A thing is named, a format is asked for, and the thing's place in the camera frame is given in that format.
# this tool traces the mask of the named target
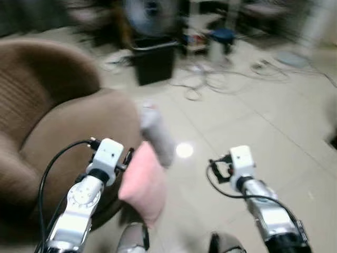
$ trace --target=pink cloth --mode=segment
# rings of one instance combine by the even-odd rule
[[[154,226],[165,205],[166,180],[164,168],[148,142],[136,150],[123,174],[118,197],[138,211],[149,228]]]

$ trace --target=black wire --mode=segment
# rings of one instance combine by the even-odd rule
[[[53,164],[55,163],[55,161],[63,153],[65,153],[67,150],[71,149],[72,147],[74,147],[76,145],[79,145],[79,144],[83,144],[83,143],[90,144],[90,140],[76,141],[76,142],[70,144],[69,146],[65,147],[64,149],[62,149],[59,153],[57,153],[56,156],[54,156],[52,158],[52,160],[49,162],[49,164],[48,164],[48,166],[47,166],[46,170],[44,171],[43,176],[41,178],[41,182],[40,182],[39,189],[38,189],[37,207],[38,207],[38,216],[39,216],[39,226],[40,226],[40,231],[41,231],[41,244],[42,244],[41,249],[42,249],[42,252],[45,248],[45,243],[46,243],[46,228],[45,228],[45,223],[44,223],[44,218],[43,218],[43,190],[44,190],[46,178],[48,176],[48,173],[49,173],[50,169],[52,168]]]
[[[290,219],[292,220],[292,222],[294,223],[294,225],[296,226],[297,230],[300,232],[300,228],[298,227],[298,224],[297,224],[297,221],[298,219],[296,218],[295,214],[288,208],[286,207],[283,203],[281,203],[280,201],[274,199],[274,198],[271,198],[271,197],[267,197],[267,196],[261,196],[261,195],[231,195],[231,194],[228,194],[222,190],[220,190],[211,180],[210,178],[210,175],[209,175],[209,170],[211,169],[210,165],[207,166],[207,169],[206,169],[206,177],[209,181],[209,183],[211,184],[211,186],[217,191],[219,192],[220,194],[226,196],[226,197],[229,197],[229,198],[232,198],[232,199],[251,199],[251,198],[258,198],[258,199],[267,199],[267,200],[270,200],[270,201],[273,201],[275,203],[277,203],[279,206],[281,206],[282,208],[284,208],[284,210],[288,213]]]

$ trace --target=box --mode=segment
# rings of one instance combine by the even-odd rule
[[[139,85],[146,85],[172,77],[174,49],[178,43],[171,38],[135,40],[133,65]]]

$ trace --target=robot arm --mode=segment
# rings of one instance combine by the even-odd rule
[[[123,146],[111,139],[94,140],[96,150],[87,167],[86,177],[72,186],[67,206],[57,219],[47,239],[47,253],[82,252],[91,229],[91,216],[96,210],[105,186],[115,181],[116,168],[123,168],[118,160]]]
[[[270,253],[311,253],[301,221],[277,200],[271,188],[254,178],[255,163],[248,146],[231,148],[230,154],[218,161],[230,165],[230,176],[224,178],[210,161],[218,181],[230,181],[231,187],[243,195]]]

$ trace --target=tile floor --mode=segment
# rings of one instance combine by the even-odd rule
[[[86,50],[66,28],[28,37]],[[250,64],[259,59],[275,62],[275,52],[240,41],[231,70],[252,74]],[[101,59],[102,53],[93,58],[97,66]],[[313,59],[337,81],[336,48],[318,50]],[[137,86],[132,68],[119,74],[99,70],[104,87],[122,90],[137,103],[157,103],[176,141],[194,148],[191,157],[176,158],[167,170],[167,204],[150,231],[151,253],[206,253],[215,230],[237,236],[248,252],[266,252],[244,202],[219,195],[205,178],[209,158],[241,144],[251,147],[257,176],[303,220],[313,252],[337,252],[337,151],[325,142],[337,120],[337,89],[326,78],[291,74],[286,82],[277,82],[225,76],[221,78],[229,90],[240,91],[202,89],[203,100],[191,102],[183,88],[167,81]],[[176,68],[173,82],[188,74]],[[189,85],[195,82],[190,79]],[[91,234],[85,252],[115,252],[121,231],[117,215]]]

